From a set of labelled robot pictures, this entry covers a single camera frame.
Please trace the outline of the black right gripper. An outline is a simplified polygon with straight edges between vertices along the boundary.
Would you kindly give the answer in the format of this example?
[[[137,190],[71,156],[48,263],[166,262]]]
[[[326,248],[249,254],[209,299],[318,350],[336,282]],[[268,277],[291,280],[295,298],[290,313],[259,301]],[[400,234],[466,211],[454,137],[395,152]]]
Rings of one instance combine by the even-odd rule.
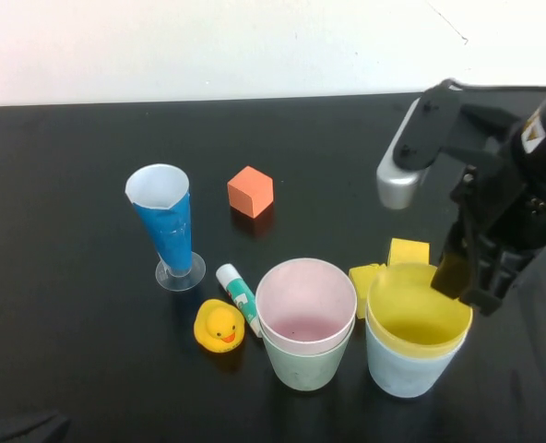
[[[546,246],[546,156],[472,156],[431,286],[488,317]]]

